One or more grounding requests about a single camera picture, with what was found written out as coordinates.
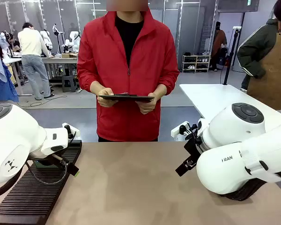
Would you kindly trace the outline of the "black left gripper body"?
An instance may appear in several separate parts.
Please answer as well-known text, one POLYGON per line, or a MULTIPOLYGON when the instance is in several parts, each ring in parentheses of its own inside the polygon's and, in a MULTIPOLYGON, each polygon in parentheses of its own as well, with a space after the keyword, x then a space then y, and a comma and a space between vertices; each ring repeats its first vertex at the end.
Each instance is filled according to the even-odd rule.
POLYGON ((51 157, 52 157, 51 161, 54 165, 68 165, 69 163, 69 161, 62 156, 51 154, 51 157))

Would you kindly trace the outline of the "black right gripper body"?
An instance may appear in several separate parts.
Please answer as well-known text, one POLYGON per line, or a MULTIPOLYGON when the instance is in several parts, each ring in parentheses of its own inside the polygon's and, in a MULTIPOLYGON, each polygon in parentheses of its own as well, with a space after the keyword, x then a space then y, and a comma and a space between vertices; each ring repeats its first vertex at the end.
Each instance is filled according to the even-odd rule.
POLYGON ((185 150, 189 153, 189 157, 184 161, 184 165, 196 165, 201 156, 202 139, 200 137, 186 137, 187 141, 184 145, 185 150))

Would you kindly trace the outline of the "person's left hand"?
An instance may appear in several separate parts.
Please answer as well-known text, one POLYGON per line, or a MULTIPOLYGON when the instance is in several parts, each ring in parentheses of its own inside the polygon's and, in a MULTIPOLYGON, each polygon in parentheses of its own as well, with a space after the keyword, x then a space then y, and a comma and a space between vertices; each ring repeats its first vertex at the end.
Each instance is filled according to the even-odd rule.
POLYGON ((142 114, 147 114, 149 112, 152 112, 155 109, 157 101, 159 101, 163 96, 165 96, 167 93, 167 88, 163 84, 159 84, 154 92, 149 93, 149 97, 153 97, 153 99, 150 100, 150 102, 139 102, 136 101, 136 104, 138 105, 140 112, 142 114))

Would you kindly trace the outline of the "person's right hand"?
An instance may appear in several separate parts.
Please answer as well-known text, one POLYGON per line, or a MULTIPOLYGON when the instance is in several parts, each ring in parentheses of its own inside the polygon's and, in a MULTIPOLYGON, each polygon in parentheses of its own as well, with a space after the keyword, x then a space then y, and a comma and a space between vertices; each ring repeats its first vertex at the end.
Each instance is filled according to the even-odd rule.
POLYGON ((106 88, 103 85, 101 85, 98 81, 93 81, 90 85, 90 91, 91 93, 96 95, 98 104, 102 107, 112 107, 114 106, 118 101, 117 100, 106 100, 100 95, 114 95, 111 88, 106 88))

